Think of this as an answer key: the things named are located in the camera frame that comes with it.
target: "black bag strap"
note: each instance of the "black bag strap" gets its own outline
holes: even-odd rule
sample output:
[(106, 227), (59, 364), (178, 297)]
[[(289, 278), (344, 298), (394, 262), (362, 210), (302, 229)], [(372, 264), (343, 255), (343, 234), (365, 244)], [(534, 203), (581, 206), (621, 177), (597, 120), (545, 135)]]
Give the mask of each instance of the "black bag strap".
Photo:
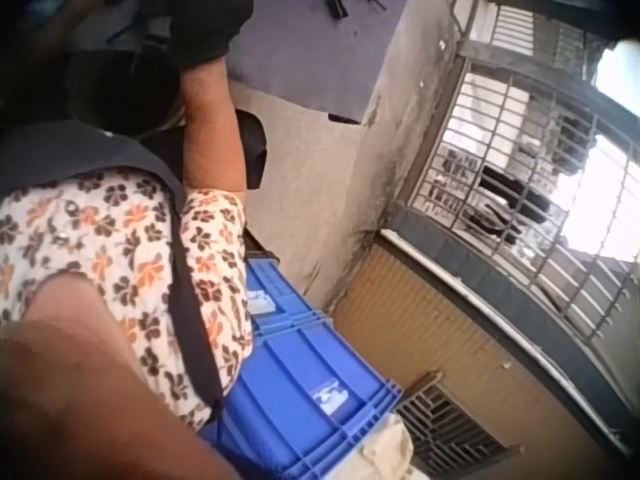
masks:
[(222, 413), (224, 392), (187, 265), (180, 217), (175, 208), (171, 209), (171, 237), (173, 283), (169, 291), (169, 313), (193, 389), (211, 408), (210, 420), (214, 420)]
[(184, 189), (167, 165), (134, 140), (76, 121), (33, 125), (15, 130), (0, 143), (0, 200), (20, 188), (118, 167), (155, 175), (171, 198), (169, 313), (187, 375), (215, 419), (224, 394), (180, 236)]

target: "hand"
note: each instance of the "hand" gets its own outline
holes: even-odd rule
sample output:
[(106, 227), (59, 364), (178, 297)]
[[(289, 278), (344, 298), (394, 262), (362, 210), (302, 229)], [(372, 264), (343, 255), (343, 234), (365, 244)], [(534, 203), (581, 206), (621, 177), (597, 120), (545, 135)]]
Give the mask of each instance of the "hand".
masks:
[(224, 57), (253, 14), (253, 0), (173, 0), (169, 53), (180, 70)]

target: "white sticker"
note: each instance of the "white sticker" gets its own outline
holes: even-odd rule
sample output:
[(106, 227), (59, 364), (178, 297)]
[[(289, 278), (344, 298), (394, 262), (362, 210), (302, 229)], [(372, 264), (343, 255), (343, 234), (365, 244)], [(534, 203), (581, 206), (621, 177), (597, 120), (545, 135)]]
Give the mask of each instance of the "white sticker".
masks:
[(340, 382), (332, 378), (315, 389), (311, 396), (327, 415), (332, 415), (349, 398), (349, 392), (340, 386)]
[(247, 292), (247, 310), (250, 315), (261, 315), (276, 311), (276, 304), (264, 290), (249, 290)]

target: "iron grille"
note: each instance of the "iron grille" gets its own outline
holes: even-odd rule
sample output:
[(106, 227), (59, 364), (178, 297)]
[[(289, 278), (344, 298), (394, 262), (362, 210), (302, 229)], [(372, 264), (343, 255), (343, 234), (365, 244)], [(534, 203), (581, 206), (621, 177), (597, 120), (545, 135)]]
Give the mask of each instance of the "iron grille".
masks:
[(636, 384), (616, 365), (637, 351), (607, 328), (637, 322), (640, 139), (529, 77), (471, 63), (410, 205), (573, 328), (617, 381)]
[(543, 15), (500, 6), (490, 43), (590, 82), (611, 42)]
[(488, 464), (507, 449), (462, 411), (437, 385), (428, 385), (396, 409), (429, 476), (443, 478)]

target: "orange flower pattern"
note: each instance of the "orange flower pattern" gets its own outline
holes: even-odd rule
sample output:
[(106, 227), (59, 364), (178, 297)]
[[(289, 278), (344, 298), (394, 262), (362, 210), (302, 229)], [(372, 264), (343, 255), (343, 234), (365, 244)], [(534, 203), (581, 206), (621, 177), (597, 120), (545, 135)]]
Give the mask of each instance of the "orange flower pattern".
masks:
[[(0, 202), (0, 320), (22, 318), (42, 282), (77, 272), (96, 285), (149, 387), (194, 428), (210, 410), (195, 394), (169, 315), (170, 203), (133, 170), (83, 175)], [(187, 192), (181, 237), (222, 386), (252, 349), (246, 313), (244, 210), (233, 194)]]

